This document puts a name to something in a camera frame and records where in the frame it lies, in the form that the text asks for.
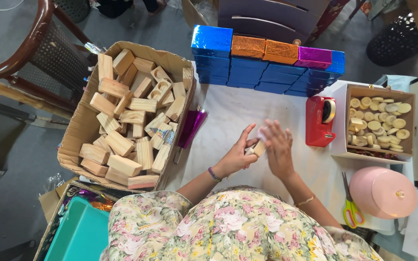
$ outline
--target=white table surface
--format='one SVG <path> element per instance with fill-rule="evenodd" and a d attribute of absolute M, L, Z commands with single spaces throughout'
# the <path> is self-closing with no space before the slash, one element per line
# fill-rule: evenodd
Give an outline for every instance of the white table surface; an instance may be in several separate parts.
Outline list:
<path fill-rule="evenodd" d="M 330 95 L 342 81 L 327 87 L 321 96 Z M 184 150 L 180 162 L 172 166 L 166 189 L 177 190 L 190 180 L 216 164 L 239 138 L 241 131 L 251 123 L 256 128 L 249 135 L 254 138 L 264 119 L 277 119 L 282 128 L 289 128 L 293 134 L 293 164 L 305 183 L 322 204 L 338 220 L 345 224 L 342 209 L 345 190 L 341 172 L 345 171 L 348 181 L 352 174 L 364 167 L 382 166 L 384 163 L 332 157 L 328 147 L 310 147 L 305 144 L 306 98 L 259 92 L 251 89 L 198 83 L 192 102 L 202 104 L 209 115 L 195 135 L 192 144 Z M 412 163 L 403 167 L 404 173 L 413 181 Z M 289 193 L 269 169 L 266 155 L 251 164 L 247 170 L 240 170 L 230 181 L 223 180 L 215 189 L 233 185 L 250 185 L 278 194 L 293 204 Z M 365 215 L 365 228 L 392 233 L 393 220 L 384 220 Z"/>

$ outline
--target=gold bangle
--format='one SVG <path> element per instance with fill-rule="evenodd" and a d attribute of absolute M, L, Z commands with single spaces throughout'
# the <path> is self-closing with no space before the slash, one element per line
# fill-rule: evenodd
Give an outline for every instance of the gold bangle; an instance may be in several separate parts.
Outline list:
<path fill-rule="evenodd" d="M 308 199 L 306 199 L 306 201 L 303 201 L 303 202 L 301 202 L 301 203 L 295 204 L 294 206 L 295 206 L 295 207 L 299 207 L 300 205 L 307 204 L 307 203 L 311 202 L 311 201 L 312 201 L 312 200 L 314 200 L 314 199 L 315 199 L 315 195 L 314 195 L 314 196 L 312 196 L 312 197 L 310 197 L 310 198 L 308 198 Z"/>

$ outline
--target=teal plastic bin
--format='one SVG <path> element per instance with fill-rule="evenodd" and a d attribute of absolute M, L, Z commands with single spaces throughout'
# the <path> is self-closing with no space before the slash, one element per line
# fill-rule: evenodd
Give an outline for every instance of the teal plastic bin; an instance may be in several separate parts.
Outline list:
<path fill-rule="evenodd" d="M 99 260 L 108 245 L 108 220 L 109 212 L 72 198 L 45 261 Z"/>

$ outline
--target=tape roll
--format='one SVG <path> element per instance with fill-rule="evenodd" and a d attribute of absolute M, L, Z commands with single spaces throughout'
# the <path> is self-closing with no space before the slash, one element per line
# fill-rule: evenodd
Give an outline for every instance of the tape roll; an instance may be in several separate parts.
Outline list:
<path fill-rule="evenodd" d="M 324 101 L 322 112 L 322 123 L 329 123 L 333 120 L 336 113 L 336 104 L 334 100 L 327 99 Z"/>

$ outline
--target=floral dress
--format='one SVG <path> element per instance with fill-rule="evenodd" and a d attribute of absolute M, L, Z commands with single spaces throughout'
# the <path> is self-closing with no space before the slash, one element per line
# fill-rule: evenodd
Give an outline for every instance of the floral dress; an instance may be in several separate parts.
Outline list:
<path fill-rule="evenodd" d="M 321 227 L 263 190 L 238 186 L 196 206 L 174 191 L 131 195 L 109 216 L 101 261 L 383 261 L 359 236 Z"/>

